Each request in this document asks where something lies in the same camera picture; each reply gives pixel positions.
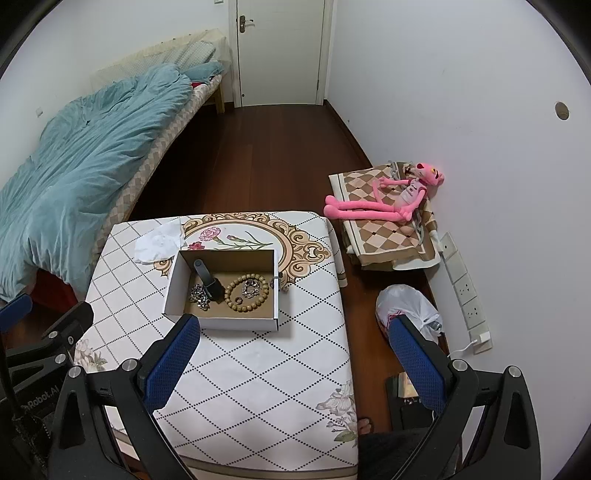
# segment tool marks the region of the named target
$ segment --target blue blanket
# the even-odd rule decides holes
[[[107,214],[190,95],[187,76],[158,65],[70,102],[48,122],[0,191],[0,297],[12,300],[38,268],[84,296]]]

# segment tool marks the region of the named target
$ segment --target wall switch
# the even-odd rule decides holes
[[[488,332],[490,334],[491,331],[488,328],[488,324],[486,322],[482,322],[480,325],[474,327],[471,330],[468,330],[468,333],[470,334],[470,341],[473,342],[474,340],[479,340],[480,335],[482,335],[483,333],[486,333],[486,332]],[[491,348],[492,348],[492,338],[490,340],[488,340],[487,342],[474,345],[473,353],[474,353],[474,355],[478,355],[479,353],[486,352],[487,350],[490,350]]]
[[[464,261],[460,256],[460,252],[454,253],[450,258],[445,261],[445,267],[452,283],[457,282],[460,278],[468,273]]]
[[[466,321],[468,330],[473,329],[475,326],[480,325],[486,320],[478,297],[474,297],[468,303],[466,303],[462,307],[462,312],[464,314],[464,320]]]
[[[441,255],[445,260],[457,252],[456,244],[453,242],[450,232],[443,235],[443,238],[439,243],[441,244]]]
[[[456,291],[461,306],[476,297],[476,290],[468,273],[453,284],[453,289]]]

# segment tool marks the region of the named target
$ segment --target plush toy head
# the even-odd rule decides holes
[[[415,168],[410,169],[420,180],[429,185],[441,185],[445,176],[433,165],[428,163],[417,163]]]

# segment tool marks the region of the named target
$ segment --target blue gripper pad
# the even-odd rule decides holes
[[[0,309],[0,333],[5,333],[18,323],[33,308],[31,297],[21,294]]]
[[[144,405],[150,413],[166,405],[199,344],[199,337],[199,321],[191,316],[146,377]]]
[[[388,339],[423,405],[441,414],[446,405],[444,380],[398,317],[390,323]]]

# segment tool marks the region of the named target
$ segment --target checkered folded blanket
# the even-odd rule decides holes
[[[397,162],[366,170],[331,175],[335,197],[342,201],[367,200],[374,202],[372,184],[374,179],[388,177],[396,180],[412,179],[412,164]],[[384,203],[392,205],[401,186],[380,190]],[[384,220],[345,220],[345,241],[349,242],[348,253],[355,254],[362,266],[370,268],[410,270],[427,268],[440,261],[434,247],[437,242],[437,222],[431,203],[425,198],[414,212],[410,222],[394,223]]]

